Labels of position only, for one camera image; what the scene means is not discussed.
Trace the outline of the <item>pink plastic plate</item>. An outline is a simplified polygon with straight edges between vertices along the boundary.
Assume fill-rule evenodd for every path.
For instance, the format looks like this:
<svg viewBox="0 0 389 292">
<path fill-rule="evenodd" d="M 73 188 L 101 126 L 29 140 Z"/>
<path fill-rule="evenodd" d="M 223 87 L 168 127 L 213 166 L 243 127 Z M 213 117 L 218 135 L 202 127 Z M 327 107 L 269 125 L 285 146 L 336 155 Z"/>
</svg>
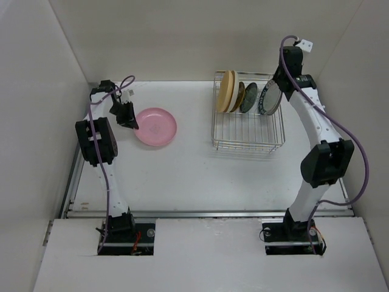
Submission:
<svg viewBox="0 0 389 292">
<path fill-rule="evenodd" d="M 139 128 L 134 130 L 134 134 L 139 141 L 148 146 L 166 146 L 176 136 L 176 119 L 165 109 L 144 109 L 137 114 L 136 120 Z"/>
</svg>

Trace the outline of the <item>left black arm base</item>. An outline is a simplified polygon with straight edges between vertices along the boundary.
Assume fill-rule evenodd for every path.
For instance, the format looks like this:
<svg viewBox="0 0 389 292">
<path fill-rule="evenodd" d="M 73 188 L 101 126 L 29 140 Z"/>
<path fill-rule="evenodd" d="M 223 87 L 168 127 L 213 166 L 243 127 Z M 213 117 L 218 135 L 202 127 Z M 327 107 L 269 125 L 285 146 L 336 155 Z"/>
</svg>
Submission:
<svg viewBox="0 0 389 292">
<path fill-rule="evenodd" d="M 135 221 L 129 223 L 111 223 L 109 220 L 107 237 L 105 239 L 105 224 L 97 230 L 100 233 L 97 246 L 99 256 L 153 256 L 154 239 L 156 236 L 156 221 Z"/>
</svg>

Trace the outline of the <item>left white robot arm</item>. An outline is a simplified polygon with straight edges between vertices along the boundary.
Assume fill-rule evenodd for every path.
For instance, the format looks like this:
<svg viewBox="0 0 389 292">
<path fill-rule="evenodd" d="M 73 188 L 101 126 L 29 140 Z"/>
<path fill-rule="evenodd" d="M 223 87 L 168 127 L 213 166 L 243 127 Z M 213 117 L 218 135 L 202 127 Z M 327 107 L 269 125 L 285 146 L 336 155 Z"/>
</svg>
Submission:
<svg viewBox="0 0 389 292">
<path fill-rule="evenodd" d="M 133 130 L 139 128 L 133 103 L 122 101 L 124 88 L 124 83 L 117 86 L 110 80 L 102 80 L 91 90 L 86 117 L 75 123 L 81 154 L 97 172 L 106 193 L 106 221 L 101 229 L 97 229 L 103 244 L 115 236 L 127 242 L 136 234 L 133 215 L 115 178 L 114 161 L 119 151 L 109 119 L 104 114 L 105 106 L 110 104 L 109 113 L 119 126 Z"/>
</svg>

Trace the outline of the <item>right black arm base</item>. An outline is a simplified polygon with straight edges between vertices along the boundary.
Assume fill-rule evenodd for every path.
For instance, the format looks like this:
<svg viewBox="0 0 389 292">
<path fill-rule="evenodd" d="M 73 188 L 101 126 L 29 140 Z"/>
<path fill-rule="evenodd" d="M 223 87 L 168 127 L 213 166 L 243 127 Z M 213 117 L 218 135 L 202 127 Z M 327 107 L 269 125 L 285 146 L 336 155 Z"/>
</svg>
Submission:
<svg viewBox="0 0 389 292">
<path fill-rule="evenodd" d="M 312 225 L 289 232 L 282 222 L 264 222 L 260 232 L 267 256 L 318 255 L 323 256 L 327 249 L 325 239 Z"/>
</svg>

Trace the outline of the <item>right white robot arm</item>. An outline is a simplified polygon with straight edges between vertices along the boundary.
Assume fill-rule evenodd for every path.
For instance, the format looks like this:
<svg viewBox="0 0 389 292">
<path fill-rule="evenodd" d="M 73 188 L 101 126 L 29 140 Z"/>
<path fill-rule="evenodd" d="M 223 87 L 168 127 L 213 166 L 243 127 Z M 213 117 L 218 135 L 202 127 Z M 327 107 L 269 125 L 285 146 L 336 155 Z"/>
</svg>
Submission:
<svg viewBox="0 0 389 292">
<path fill-rule="evenodd" d="M 344 140 L 325 117 L 317 85 L 302 73 L 303 51 L 286 46 L 280 51 L 273 81 L 297 112 L 310 143 L 310 152 L 300 164 L 303 182 L 295 201 L 284 216 L 281 231 L 294 240 L 308 234 L 311 214 L 328 189 L 345 175 L 354 152 L 351 140 Z"/>
</svg>

